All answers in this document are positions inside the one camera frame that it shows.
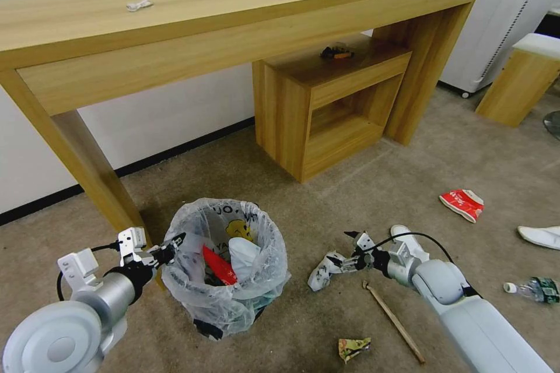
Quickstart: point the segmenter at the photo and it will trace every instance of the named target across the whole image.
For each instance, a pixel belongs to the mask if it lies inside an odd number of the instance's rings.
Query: bottle cap
[[[504,283],[503,284],[503,290],[506,293],[516,293],[517,292],[517,286],[513,283]]]

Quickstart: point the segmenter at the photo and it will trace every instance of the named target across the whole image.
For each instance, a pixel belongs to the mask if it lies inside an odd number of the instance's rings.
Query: plastic bag
[[[249,329],[282,293],[291,276],[286,246],[276,224],[254,203],[201,198],[178,210],[165,239],[182,232],[187,236],[174,262],[162,271],[166,287],[201,333],[220,339]],[[251,274],[232,286],[205,284],[208,276],[202,245],[229,261],[228,241],[232,237],[243,237],[261,247]]]

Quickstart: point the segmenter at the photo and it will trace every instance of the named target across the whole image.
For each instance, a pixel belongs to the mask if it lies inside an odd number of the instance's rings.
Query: yellow smiley face
[[[251,238],[251,228],[245,220],[232,220],[226,227],[226,233],[230,237],[242,237],[253,242]]]

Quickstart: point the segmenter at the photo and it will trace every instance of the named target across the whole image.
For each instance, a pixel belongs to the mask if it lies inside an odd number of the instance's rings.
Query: bottle label
[[[560,293],[558,292],[558,286],[556,283],[549,278],[543,277],[533,277],[541,289],[543,290],[542,293],[544,294],[544,302],[545,303],[559,303],[560,302]]]

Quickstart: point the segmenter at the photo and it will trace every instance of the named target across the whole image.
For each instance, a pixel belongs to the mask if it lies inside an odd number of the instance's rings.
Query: wooden table
[[[474,0],[0,0],[0,83],[113,227],[143,225],[77,108],[379,28],[413,51],[385,134],[407,144]]]

